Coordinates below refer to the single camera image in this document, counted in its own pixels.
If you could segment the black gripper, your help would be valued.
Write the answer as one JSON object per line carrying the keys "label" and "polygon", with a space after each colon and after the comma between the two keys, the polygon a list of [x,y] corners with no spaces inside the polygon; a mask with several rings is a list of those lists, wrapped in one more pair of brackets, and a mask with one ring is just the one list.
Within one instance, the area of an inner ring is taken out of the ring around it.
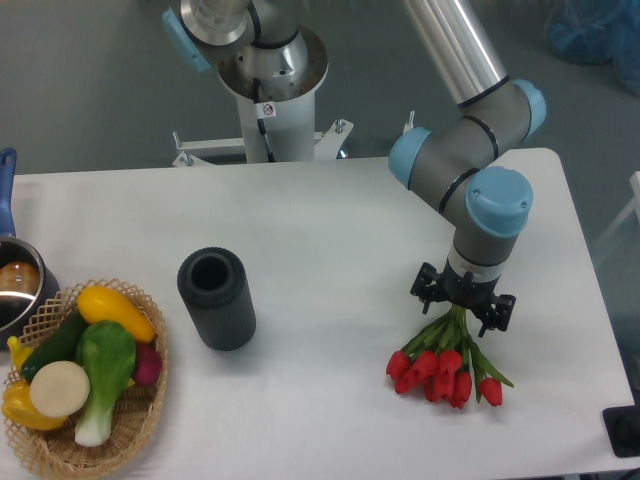
{"label": "black gripper", "polygon": [[495,295],[495,286],[499,276],[490,281],[474,279],[474,274],[464,271],[458,274],[450,262],[445,263],[439,273],[428,262],[420,267],[411,286],[410,294],[422,303],[422,313],[427,314],[432,303],[449,303],[480,313],[478,319],[482,327],[478,336],[482,338],[487,331],[506,332],[516,304],[516,297],[510,294]]}

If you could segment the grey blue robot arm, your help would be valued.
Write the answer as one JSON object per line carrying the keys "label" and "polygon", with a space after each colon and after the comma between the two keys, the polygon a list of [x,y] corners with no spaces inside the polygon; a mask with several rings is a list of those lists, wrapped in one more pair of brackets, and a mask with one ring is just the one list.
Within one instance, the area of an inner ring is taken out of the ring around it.
{"label": "grey blue robot arm", "polygon": [[[442,132],[406,130],[388,156],[394,177],[455,229],[444,268],[424,264],[412,294],[464,307],[484,330],[503,331],[515,299],[495,286],[533,193],[496,160],[540,127],[545,100],[509,77],[467,2],[407,1],[404,9],[461,111]],[[183,1],[162,23],[182,58],[199,72],[216,69],[235,96],[249,162],[319,157],[315,93],[328,59],[299,23],[296,2]]]}

